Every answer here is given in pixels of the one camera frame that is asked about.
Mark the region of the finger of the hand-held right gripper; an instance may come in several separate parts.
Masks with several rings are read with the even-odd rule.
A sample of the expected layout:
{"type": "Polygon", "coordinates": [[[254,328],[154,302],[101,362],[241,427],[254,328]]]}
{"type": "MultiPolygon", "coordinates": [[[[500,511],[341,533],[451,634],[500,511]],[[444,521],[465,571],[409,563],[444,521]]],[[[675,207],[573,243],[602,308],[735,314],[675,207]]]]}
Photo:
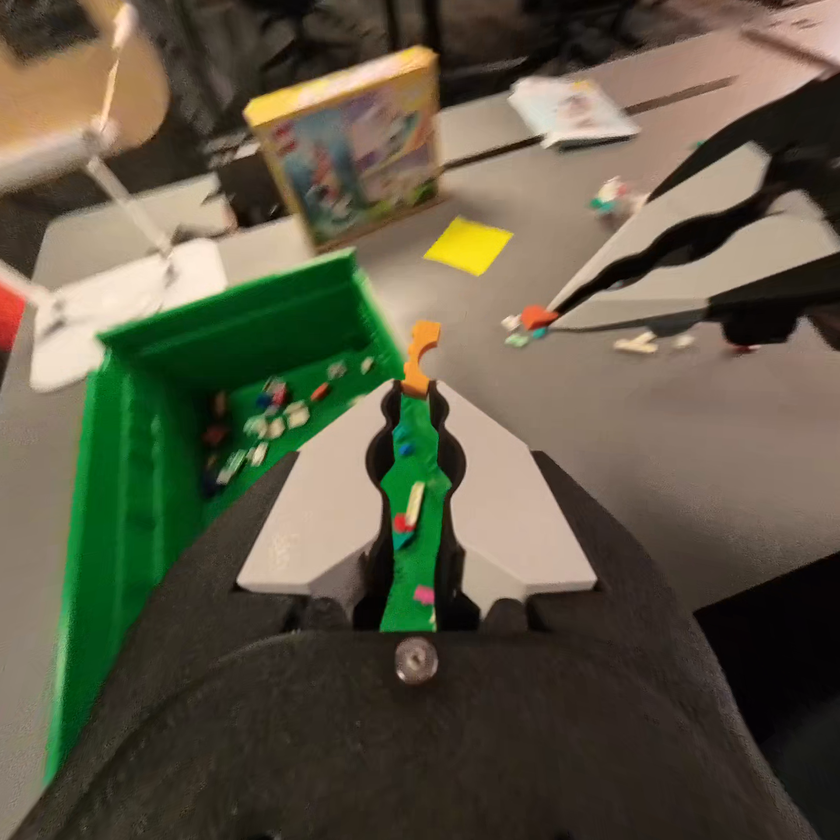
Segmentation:
{"type": "Polygon", "coordinates": [[[775,213],[741,228],[708,255],[586,293],[553,330],[674,332],[740,310],[805,311],[838,299],[838,233],[826,220],[775,213]]]}
{"type": "Polygon", "coordinates": [[[658,197],[649,196],[563,286],[550,308],[567,312],[598,291],[643,277],[664,257],[657,247],[681,248],[675,240],[679,226],[724,214],[756,194],[771,160],[769,152],[748,142],[658,197]]]}

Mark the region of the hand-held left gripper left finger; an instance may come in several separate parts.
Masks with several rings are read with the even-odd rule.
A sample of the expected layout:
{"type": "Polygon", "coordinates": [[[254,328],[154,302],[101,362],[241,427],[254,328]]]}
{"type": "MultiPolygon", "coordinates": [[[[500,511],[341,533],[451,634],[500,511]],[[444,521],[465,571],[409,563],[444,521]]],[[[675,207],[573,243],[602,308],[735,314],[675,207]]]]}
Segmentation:
{"type": "Polygon", "coordinates": [[[366,466],[385,427],[376,388],[297,453],[237,584],[257,594],[363,597],[364,556],[382,525],[382,496],[366,466]]]}

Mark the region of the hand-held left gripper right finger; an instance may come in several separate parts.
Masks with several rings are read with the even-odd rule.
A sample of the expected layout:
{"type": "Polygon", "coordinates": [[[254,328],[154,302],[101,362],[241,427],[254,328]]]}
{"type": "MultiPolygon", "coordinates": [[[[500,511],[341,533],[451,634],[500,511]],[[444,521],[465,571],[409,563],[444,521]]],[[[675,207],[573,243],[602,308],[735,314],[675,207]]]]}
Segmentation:
{"type": "Polygon", "coordinates": [[[485,617],[498,601],[593,590],[596,574],[529,446],[444,382],[437,392],[465,456],[450,502],[464,596],[485,617]]]}

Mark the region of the white lego unicorn head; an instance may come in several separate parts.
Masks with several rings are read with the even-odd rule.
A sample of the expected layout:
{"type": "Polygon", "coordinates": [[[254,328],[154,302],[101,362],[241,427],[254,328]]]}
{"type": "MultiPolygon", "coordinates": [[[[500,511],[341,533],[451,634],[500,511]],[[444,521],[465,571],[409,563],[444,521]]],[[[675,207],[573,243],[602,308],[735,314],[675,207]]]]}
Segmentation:
{"type": "Polygon", "coordinates": [[[589,202],[589,207],[598,217],[627,220],[646,204],[648,192],[639,192],[622,178],[615,176],[606,181],[589,202]]]}

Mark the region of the pile of mixed lego pieces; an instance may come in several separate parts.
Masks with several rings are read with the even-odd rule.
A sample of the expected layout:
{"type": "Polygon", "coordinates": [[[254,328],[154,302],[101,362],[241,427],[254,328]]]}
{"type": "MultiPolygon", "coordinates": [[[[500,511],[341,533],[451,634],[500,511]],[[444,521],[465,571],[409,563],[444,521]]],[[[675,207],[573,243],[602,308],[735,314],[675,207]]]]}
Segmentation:
{"type": "MultiPolygon", "coordinates": [[[[329,373],[332,380],[322,383],[308,401],[283,402],[285,383],[269,381],[267,394],[258,399],[262,412],[245,420],[244,442],[235,444],[223,465],[213,469],[212,487],[240,489],[240,477],[256,478],[269,466],[282,466],[287,469],[282,488],[299,449],[380,386],[357,395],[350,407],[317,431],[316,421],[328,420],[319,399],[326,397],[326,407],[336,407],[331,397],[337,395],[340,376],[348,368],[339,362],[329,373]]],[[[440,464],[442,438],[435,422],[442,405],[433,389],[426,399],[418,400],[405,396],[401,383],[394,382],[382,405],[385,427],[374,436],[366,455],[369,475],[381,493],[382,515],[381,529],[364,556],[364,596],[288,596],[331,599],[361,625],[384,632],[433,632],[438,629],[436,582],[438,555],[444,547],[445,503],[453,486],[440,464]]],[[[238,573],[265,522],[246,542],[238,573]]]]}

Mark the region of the orange lego arch brick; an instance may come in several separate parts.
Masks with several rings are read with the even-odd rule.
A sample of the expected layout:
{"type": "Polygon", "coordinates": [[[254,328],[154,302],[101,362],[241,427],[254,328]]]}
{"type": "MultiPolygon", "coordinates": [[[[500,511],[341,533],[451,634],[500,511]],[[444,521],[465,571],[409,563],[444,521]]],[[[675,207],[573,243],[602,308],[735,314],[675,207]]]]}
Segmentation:
{"type": "Polygon", "coordinates": [[[431,381],[423,370],[422,359],[426,352],[437,347],[440,332],[441,324],[439,322],[419,320],[413,325],[401,382],[402,392],[405,396],[418,400],[427,398],[431,381]]]}

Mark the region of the green plastic bin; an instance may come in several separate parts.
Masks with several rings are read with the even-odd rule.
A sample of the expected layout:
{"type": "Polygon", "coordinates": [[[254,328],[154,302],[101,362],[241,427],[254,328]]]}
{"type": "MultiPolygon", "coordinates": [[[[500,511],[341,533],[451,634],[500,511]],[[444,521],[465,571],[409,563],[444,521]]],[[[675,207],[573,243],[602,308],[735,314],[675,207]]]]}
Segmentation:
{"type": "Polygon", "coordinates": [[[81,422],[46,783],[77,744],[127,632],[179,555],[283,456],[403,362],[355,248],[104,335],[106,354],[87,378],[81,422]],[[206,498],[203,436],[215,395],[227,395],[230,414],[224,464],[253,447],[245,425],[270,378],[307,400],[338,362],[348,370],[310,419],[269,443],[262,465],[244,466],[206,498]]]}

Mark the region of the lego instruction booklet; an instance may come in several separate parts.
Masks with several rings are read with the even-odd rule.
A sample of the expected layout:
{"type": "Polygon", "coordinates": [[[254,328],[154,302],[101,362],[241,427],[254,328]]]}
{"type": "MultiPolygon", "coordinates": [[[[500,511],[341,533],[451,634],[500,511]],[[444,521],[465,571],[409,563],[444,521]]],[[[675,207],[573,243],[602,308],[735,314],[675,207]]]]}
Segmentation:
{"type": "Polygon", "coordinates": [[[591,80],[525,77],[508,102],[544,149],[573,149],[637,137],[641,129],[591,80]]]}

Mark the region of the yellow lego box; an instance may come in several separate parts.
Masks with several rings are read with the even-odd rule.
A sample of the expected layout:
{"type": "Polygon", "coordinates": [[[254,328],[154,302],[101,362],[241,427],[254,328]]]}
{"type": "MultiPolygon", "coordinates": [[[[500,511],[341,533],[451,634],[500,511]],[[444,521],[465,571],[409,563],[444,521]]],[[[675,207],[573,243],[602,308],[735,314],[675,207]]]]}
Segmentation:
{"type": "Polygon", "coordinates": [[[438,203],[438,55],[416,45],[251,99],[274,183],[324,253],[438,203]]]}

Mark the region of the yellow sticky note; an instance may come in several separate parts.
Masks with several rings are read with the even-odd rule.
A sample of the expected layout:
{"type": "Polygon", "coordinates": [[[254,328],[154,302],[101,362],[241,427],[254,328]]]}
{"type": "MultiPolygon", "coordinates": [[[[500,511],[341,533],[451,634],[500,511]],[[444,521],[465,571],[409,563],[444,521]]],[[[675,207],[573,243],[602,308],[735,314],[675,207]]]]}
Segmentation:
{"type": "Polygon", "coordinates": [[[423,258],[480,277],[487,272],[512,237],[513,233],[508,230],[457,216],[423,258]]]}

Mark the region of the red object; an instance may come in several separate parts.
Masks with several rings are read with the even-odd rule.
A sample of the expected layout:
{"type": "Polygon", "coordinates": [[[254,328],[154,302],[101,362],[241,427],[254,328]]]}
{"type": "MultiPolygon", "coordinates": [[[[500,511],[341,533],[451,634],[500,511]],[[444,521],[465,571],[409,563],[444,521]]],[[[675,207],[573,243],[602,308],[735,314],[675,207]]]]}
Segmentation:
{"type": "Polygon", "coordinates": [[[1,351],[14,347],[24,315],[29,279],[1,259],[1,351]]]}

